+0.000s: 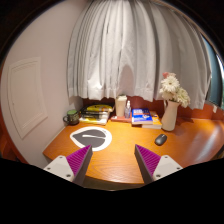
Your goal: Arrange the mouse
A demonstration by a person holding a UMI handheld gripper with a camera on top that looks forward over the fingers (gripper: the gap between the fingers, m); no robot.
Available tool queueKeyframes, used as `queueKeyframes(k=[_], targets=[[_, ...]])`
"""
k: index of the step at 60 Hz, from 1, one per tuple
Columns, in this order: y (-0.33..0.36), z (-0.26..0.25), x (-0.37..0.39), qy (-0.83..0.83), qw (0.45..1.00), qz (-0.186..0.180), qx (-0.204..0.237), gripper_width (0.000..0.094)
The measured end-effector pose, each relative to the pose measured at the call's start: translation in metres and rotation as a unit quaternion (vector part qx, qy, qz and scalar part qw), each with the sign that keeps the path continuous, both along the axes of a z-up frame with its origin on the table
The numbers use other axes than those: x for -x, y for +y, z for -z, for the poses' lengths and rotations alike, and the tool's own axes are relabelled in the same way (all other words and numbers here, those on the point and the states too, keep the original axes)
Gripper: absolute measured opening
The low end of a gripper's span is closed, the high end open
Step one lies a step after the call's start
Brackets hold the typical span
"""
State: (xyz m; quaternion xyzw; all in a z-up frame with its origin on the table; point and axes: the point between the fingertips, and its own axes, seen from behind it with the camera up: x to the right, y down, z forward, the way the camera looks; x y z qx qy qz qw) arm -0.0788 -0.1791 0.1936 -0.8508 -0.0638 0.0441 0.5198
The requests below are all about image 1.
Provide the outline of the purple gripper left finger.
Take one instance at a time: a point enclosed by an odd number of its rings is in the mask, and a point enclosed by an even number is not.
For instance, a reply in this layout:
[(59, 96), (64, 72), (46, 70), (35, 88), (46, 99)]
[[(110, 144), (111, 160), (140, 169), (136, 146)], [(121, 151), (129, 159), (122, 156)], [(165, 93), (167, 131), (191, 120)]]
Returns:
[(67, 157), (59, 155), (44, 170), (81, 186), (92, 154), (92, 146), (88, 145)]

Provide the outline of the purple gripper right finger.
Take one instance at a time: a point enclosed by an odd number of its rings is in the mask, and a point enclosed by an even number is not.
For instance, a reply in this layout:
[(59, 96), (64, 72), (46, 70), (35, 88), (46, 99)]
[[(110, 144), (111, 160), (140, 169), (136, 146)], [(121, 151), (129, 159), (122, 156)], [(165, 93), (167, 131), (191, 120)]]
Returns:
[(145, 184), (152, 183), (182, 169), (170, 156), (159, 156), (140, 145), (135, 145), (134, 154)]

